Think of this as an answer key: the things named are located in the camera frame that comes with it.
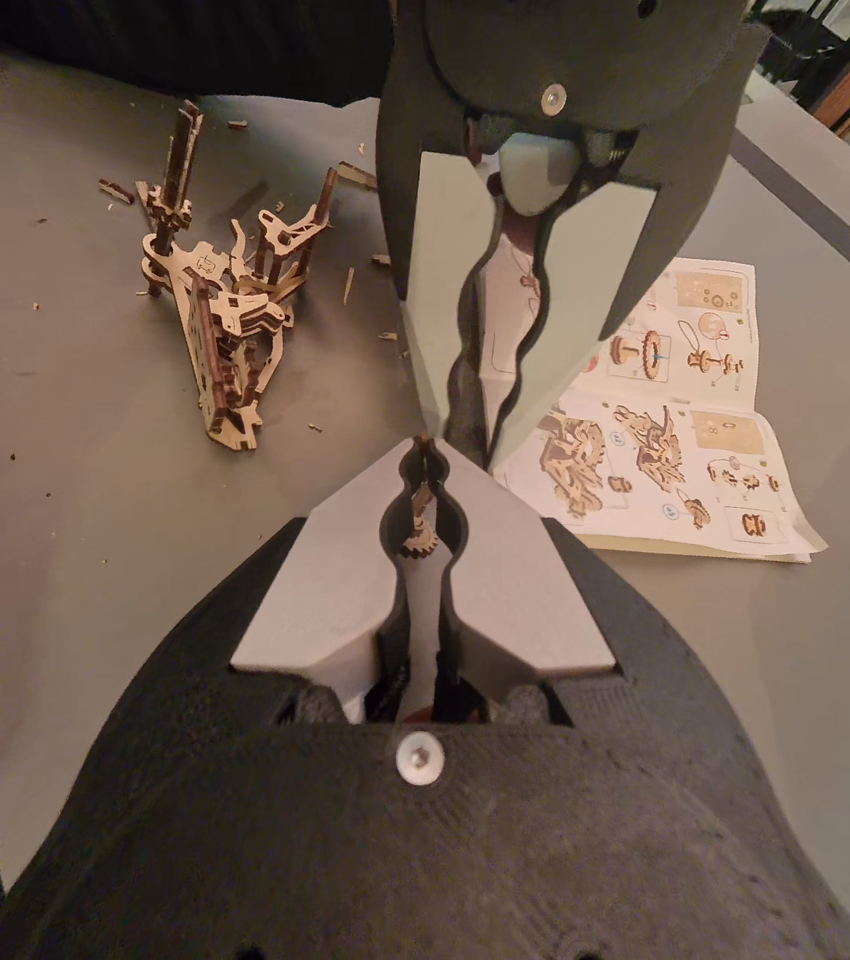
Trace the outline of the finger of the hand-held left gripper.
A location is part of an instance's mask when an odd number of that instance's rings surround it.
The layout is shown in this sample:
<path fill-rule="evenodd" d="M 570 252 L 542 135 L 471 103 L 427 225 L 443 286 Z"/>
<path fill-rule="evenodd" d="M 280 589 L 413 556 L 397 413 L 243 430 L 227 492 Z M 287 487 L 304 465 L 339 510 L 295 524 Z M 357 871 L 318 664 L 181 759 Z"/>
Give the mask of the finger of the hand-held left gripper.
<path fill-rule="evenodd" d="M 400 297 L 411 371 L 428 435 L 487 460 L 479 367 L 479 281 L 502 233 L 504 199 L 464 155 L 421 155 L 407 292 Z"/>
<path fill-rule="evenodd" d="M 658 193 L 611 181 L 555 217 L 534 261 L 538 312 L 516 348 L 516 378 L 496 424 L 490 471 L 514 454 L 599 350 Z"/>

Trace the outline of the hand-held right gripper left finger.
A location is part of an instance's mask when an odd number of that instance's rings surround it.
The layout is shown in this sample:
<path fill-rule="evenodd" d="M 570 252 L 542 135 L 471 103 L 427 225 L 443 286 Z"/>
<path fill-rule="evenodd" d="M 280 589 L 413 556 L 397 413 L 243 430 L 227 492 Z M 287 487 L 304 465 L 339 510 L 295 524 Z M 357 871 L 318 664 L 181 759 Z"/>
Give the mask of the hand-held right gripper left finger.
<path fill-rule="evenodd" d="M 393 722 L 411 679 L 410 612 L 398 560 L 415 530 L 422 448 L 407 438 L 313 508 L 230 666 L 295 675 Z"/>

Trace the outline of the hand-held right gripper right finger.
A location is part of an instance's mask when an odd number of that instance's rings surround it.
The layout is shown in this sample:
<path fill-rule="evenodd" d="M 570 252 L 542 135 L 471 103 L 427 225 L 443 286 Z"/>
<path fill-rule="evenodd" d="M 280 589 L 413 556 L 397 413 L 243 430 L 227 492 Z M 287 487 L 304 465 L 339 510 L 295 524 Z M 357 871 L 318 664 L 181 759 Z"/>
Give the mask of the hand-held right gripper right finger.
<path fill-rule="evenodd" d="M 441 574 L 431 718 L 465 721 L 514 689 L 611 672 L 616 659 L 543 517 L 444 440 L 427 442 Z"/>

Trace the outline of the wooden gear axle assembly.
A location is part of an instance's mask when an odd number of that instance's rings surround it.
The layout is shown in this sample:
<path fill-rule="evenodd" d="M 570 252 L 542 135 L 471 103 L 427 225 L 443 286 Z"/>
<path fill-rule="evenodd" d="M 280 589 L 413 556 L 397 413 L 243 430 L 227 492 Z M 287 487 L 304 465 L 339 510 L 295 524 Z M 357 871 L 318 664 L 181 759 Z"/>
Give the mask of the wooden gear axle assembly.
<path fill-rule="evenodd" d="M 400 554 L 408 559 L 429 557 L 439 543 L 439 537 L 427 513 L 434 501 L 431 487 L 429 453 L 430 438 L 417 435 L 412 448 L 399 463 L 402 479 L 402 502 L 407 505 L 410 520 L 409 535 L 400 547 Z"/>

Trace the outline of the partly assembled wooden model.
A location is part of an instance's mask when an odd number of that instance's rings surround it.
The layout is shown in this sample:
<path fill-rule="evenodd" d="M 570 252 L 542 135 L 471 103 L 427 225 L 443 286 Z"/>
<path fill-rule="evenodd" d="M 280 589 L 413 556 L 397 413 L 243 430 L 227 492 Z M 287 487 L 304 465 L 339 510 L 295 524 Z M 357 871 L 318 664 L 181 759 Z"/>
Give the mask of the partly assembled wooden model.
<path fill-rule="evenodd" d="M 330 168 L 317 203 L 294 223 L 274 211 L 258 214 L 258 238 L 231 221 L 234 244 L 208 242 L 187 250 L 177 234 L 192 222 L 187 198 L 203 114 L 192 102 L 178 110 L 164 180 L 136 183 L 154 232 L 143 238 L 142 273 L 148 294 L 171 294 L 191 360 L 198 407 L 210 440 L 228 450 L 256 450 L 263 421 L 259 401 L 284 354 L 295 324 L 292 297 L 308 279 L 317 238 L 330 225 L 338 171 Z"/>

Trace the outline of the person's left hand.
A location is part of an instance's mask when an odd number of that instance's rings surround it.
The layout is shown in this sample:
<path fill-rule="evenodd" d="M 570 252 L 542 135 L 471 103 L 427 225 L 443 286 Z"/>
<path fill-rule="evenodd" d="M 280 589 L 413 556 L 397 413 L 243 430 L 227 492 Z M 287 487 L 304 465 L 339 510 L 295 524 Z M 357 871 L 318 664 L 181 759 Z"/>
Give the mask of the person's left hand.
<path fill-rule="evenodd" d="M 536 252 L 541 215 L 519 214 L 510 206 L 503 209 L 502 233 L 516 249 L 529 257 Z"/>

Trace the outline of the paper assembly instruction sheet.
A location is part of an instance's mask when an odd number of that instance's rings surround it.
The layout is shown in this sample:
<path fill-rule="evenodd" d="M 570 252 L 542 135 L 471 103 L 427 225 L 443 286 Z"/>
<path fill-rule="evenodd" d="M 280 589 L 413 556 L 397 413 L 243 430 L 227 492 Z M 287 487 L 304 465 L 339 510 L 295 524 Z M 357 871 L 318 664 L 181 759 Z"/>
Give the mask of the paper assembly instruction sheet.
<path fill-rule="evenodd" d="M 755 268 L 676 258 L 495 479 L 587 546 L 807 564 L 806 521 L 755 411 Z"/>

